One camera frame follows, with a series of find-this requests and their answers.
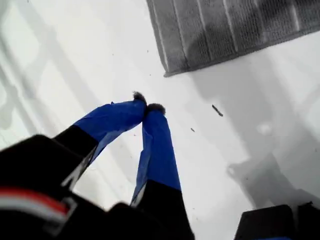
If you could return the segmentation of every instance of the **debris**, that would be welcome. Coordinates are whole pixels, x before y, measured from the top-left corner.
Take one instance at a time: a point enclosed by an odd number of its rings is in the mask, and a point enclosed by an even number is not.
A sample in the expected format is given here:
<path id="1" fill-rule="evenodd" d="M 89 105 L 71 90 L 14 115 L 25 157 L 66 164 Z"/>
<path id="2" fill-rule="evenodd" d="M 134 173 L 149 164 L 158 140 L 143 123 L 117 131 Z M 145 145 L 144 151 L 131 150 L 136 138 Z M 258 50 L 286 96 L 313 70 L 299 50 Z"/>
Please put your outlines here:
<path id="1" fill-rule="evenodd" d="M 223 117 L 224 115 L 218 110 L 218 108 L 215 107 L 215 105 L 212 104 L 212 108 L 219 114 L 220 117 Z"/>

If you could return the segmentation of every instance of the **gray bath mat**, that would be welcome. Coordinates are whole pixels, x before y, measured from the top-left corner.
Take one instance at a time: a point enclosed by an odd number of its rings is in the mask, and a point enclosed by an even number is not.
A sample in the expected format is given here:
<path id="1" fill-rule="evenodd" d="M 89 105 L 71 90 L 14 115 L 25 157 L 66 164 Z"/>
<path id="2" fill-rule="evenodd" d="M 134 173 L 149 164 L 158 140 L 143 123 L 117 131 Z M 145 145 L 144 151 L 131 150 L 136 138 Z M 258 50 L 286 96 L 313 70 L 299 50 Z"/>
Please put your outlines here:
<path id="1" fill-rule="evenodd" d="M 320 30 L 320 0 L 147 0 L 165 76 Z"/>

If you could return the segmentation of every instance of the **red stripe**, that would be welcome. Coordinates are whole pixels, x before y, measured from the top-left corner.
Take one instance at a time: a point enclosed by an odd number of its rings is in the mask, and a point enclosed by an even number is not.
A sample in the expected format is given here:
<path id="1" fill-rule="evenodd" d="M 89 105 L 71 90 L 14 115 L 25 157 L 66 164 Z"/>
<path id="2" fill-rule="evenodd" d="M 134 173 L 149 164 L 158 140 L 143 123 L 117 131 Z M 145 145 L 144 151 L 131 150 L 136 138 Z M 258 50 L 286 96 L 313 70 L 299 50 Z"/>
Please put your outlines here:
<path id="1" fill-rule="evenodd" d="M 65 204 L 53 199 L 48 195 L 29 189 L 22 189 L 16 187 L 0 187 L 0 198 L 4 196 L 28 199 L 30 201 L 46 205 L 47 207 L 53 209 L 55 212 L 60 212 L 65 215 L 68 213 L 68 208 Z"/>

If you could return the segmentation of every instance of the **tile floor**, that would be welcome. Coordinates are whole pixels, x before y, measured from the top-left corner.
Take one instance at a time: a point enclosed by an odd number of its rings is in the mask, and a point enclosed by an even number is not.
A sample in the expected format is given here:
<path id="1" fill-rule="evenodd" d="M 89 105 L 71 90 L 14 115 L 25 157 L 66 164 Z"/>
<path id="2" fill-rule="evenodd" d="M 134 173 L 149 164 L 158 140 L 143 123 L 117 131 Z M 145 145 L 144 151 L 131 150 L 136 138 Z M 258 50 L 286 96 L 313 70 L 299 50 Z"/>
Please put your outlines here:
<path id="1" fill-rule="evenodd" d="M 145 0 L 1 0 L 0 148 L 53 137 L 140 91 L 166 107 L 197 239 L 231 240 L 243 211 L 320 207 L 319 41 L 313 33 L 164 78 Z M 128 203 L 141 149 L 138 126 L 74 191 L 105 209 Z"/>

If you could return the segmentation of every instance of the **gray towel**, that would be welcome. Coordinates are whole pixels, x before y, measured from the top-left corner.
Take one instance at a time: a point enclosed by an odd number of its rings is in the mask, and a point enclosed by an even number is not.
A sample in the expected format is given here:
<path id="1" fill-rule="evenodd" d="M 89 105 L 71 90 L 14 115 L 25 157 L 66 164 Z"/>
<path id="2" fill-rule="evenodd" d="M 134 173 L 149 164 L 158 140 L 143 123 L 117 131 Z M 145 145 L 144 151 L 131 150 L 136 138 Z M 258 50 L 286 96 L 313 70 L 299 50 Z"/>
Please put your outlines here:
<path id="1" fill-rule="evenodd" d="M 320 0 L 147 0 L 165 76 L 320 29 Z"/>

